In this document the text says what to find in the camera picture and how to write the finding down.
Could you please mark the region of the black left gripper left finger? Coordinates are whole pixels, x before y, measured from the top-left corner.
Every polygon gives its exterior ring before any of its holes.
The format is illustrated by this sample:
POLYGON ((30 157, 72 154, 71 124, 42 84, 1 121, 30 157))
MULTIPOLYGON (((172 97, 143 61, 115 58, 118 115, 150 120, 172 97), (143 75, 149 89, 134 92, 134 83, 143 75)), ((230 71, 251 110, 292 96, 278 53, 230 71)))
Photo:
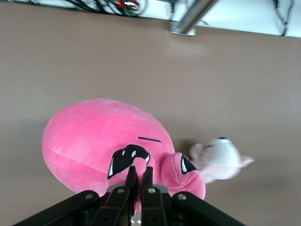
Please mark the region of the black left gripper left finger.
POLYGON ((17 226, 129 226, 137 184, 131 166, 122 185, 111 186, 104 196, 83 191, 18 223, 17 226))

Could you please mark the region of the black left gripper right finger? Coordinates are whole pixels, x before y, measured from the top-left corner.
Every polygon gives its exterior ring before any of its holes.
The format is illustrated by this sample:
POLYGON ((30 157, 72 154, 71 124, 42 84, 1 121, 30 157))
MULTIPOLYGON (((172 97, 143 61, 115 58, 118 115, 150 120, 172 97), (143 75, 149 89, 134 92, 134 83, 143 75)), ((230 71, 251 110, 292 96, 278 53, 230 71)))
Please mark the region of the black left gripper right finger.
POLYGON ((243 223, 190 192, 170 196, 166 187, 153 184, 153 168, 143 174, 143 226, 242 226, 243 223))

